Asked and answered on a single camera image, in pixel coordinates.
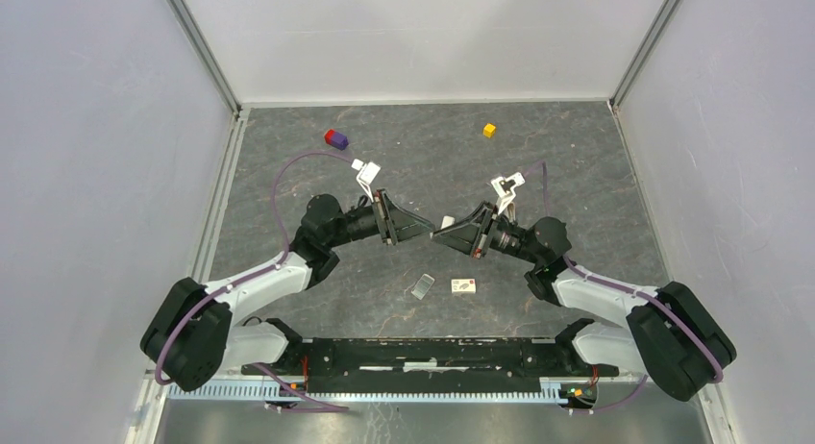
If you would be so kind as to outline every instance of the white panel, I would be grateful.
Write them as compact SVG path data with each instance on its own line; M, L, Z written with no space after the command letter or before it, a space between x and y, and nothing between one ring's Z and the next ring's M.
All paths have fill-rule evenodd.
M812 442L813 0L684 0L622 108L669 266L730 335L744 442Z
M606 98L663 0L186 0L243 102Z
M0 442L121 442L230 114L164 0L0 0Z

